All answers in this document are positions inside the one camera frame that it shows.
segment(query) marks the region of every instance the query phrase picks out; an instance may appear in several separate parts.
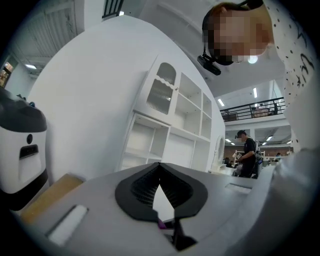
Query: black head-mounted camera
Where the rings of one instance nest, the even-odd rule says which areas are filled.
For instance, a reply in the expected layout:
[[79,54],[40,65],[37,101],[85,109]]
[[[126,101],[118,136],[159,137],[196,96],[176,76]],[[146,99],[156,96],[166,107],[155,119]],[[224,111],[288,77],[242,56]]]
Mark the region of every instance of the black head-mounted camera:
[[[242,6],[246,4],[248,4],[248,7],[252,10],[254,8],[261,6],[263,2],[261,0],[243,1],[237,4],[237,6],[239,7],[239,11],[245,11],[246,9],[242,8]],[[206,43],[208,42],[208,25],[209,25],[209,18],[210,18],[211,12],[212,10],[208,11],[203,18],[203,22],[202,22],[203,54],[198,56],[197,60],[203,68],[210,71],[214,75],[219,76],[221,74],[221,70],[214,64],[214,62],[223,66],[231,65],[234,62],[232,61],[231,56],[213,55],[212,54],[213,51],[210,52],[211,56],[207,55],[206,53]]]

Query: fluorescent light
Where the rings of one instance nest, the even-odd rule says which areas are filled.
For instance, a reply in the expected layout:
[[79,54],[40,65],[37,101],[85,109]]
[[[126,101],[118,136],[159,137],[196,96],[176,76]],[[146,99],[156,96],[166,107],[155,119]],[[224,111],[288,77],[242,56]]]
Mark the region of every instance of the fluorescent light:
[[257,88],[253,88],[253,93],[254,93],[254,97],[258,97],[258,94],[257,94]]
[[220,103],[220,105],[221,105],[222,107],[224,107],[224,106],[225,106],[225,104],[222,102],[222,100],[221,100],[221,99],[218,99],[218,102]]
[[253,55],[253,56],[250,56],[249,59],[248,59],[248,62],[250,64],[254,64],[258,61],[258,56],[257,55]]
[[34,66],[34,65],[25,64],[25,66],[26,66],[27,68],[29,68],[29,69],[33,69],[33,70],[36,70],[36,69],[37,69],[36,66]]

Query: white shelf unit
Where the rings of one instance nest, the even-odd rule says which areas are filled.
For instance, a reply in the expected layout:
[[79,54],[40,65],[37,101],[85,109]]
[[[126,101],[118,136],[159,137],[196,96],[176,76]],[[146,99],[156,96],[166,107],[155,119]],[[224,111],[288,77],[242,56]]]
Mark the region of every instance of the white shelf unit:
[[210,118],[212,118],[212,103],[207,95],[203,94],[203,112]]
[[201,109],[182,94],[178,94],[172,126],[199,135]]
[[168,133],[168,125],[134,114],[122,156],[121,170],[161,162]]
[[181,73],[179,93],[191,101],[194,105],[201,108],[202,91],[184,73]]
[[201,136],[210,140],[212,120],[204,112],[202,114]]
[[206,171],[212,102],[177,66],[158,56],[133,110],[119,170],[164,162]]

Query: door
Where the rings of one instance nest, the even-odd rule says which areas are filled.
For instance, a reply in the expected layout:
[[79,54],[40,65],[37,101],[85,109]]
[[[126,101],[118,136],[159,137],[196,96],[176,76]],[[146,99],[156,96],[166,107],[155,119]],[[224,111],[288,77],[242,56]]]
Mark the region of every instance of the door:
[[159,56],[149,70],[134,110],[171,125],[178,100],[181,72]]

